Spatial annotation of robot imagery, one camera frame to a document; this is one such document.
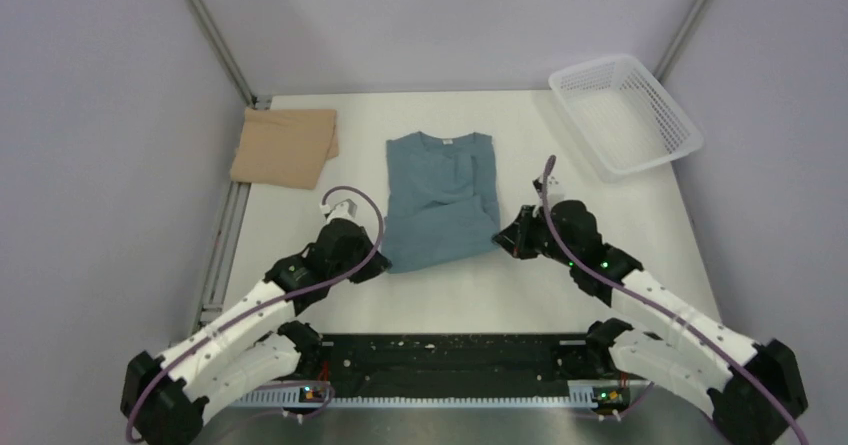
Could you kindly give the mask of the blue-grey t-shirt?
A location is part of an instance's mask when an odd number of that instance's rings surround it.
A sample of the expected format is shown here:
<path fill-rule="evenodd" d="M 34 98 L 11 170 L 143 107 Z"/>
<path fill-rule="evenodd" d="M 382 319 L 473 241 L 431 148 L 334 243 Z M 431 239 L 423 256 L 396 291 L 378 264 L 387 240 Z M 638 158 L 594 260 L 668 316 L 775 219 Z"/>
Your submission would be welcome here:
<path fill-rule="evenodd" d="M 394 274 L 496 249 L 501 230 L 491 136 L 415 132 L 386 142 L 388 208 L 381 252 Z"/>

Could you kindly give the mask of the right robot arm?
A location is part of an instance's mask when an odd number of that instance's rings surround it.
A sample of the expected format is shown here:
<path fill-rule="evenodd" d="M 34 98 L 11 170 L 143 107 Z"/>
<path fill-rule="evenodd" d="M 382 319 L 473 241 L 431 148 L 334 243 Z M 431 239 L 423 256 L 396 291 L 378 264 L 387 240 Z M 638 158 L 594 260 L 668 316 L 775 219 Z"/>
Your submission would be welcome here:
<path fill-rule="evenodd" d="M 709 417 L 732 444 L 775 444 L 807 410 L 796 356 L 733 331 L 676 296 L 625 251 L 605 242 L 595 216 L 576 200 L 528 205 L 494 242 L 520 260 L 544 256 L 614 317 L 588 332 L 586 362 L 600 377 L 645 378 Z"/>

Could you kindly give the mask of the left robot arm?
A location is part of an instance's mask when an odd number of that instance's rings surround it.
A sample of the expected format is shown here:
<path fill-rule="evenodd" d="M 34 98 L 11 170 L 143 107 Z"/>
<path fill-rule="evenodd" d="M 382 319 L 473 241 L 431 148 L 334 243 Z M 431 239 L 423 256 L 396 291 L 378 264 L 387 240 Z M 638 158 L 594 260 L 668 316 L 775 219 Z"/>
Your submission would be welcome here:
<path fill-rule="evenodd" d="M 277 260 L 235 305 L 184 341 L 130 360 L 120 410 L 130 444 L 189 444 L 220 411 L 276 379 L 319 369 L 320 334 L 299 321 L 340 282 L 388 271 L 376 237 L 349 216 L 329 215 L 317 239 Z"/>

